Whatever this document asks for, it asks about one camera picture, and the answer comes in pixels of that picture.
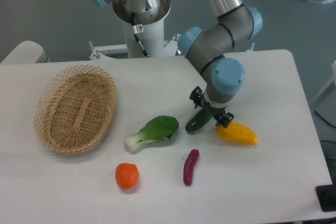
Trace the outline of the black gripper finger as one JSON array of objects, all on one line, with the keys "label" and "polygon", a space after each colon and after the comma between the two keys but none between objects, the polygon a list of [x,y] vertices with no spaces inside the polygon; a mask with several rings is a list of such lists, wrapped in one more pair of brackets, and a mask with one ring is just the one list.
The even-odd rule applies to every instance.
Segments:
[{"label": "black gripper finger", "polygon": [[228,127],[231,121],[234,119],[234,115],[232,113],[220,112],[215,115],[216,126]]},{"label": "black gripper finger", "polygon": [[193,101],[194,108],[197,108],[197,107],[202,108],[203,107],[203,104],[202,104],[203,90],[199,86],[196,86],[195,89],[191,92],[189,99]]}]

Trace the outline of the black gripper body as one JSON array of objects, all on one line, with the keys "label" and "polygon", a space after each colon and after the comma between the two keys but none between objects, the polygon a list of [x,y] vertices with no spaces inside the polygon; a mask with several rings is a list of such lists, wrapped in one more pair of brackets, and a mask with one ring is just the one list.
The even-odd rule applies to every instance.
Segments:
[{"label": "black gripper body", "polygon": [[229,118],[225,112],[228,102],[216,102],[212,100],[207,93],[203,93],[201,105],[202,109],[200,111],[200,117],[202,120],[210,120],[213,116],[216,116],[216,120],[219,120],[220,118]]}]

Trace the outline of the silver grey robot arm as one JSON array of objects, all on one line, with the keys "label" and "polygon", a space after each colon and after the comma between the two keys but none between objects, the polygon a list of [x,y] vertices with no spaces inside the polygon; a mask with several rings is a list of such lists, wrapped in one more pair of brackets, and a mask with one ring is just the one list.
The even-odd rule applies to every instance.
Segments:
[{"label": "silver grey robot arm", "polygon": [[[164,19],[171,0],[95,0],[99,6],[111,5],[122,21],[129,58],[163,56]],[[209,0],[217,24],[208,30],[197,26],[187,29],[177,40],[177,48],[204,79],[205,90],[195,88],[190,99],[218,125],[229,126],[233,115],[228,103],[242,87],[245,70],[242,64],[225,57],[237,43],[249,40],[262,28],[257,9],[246,7],[242,0]]]}]

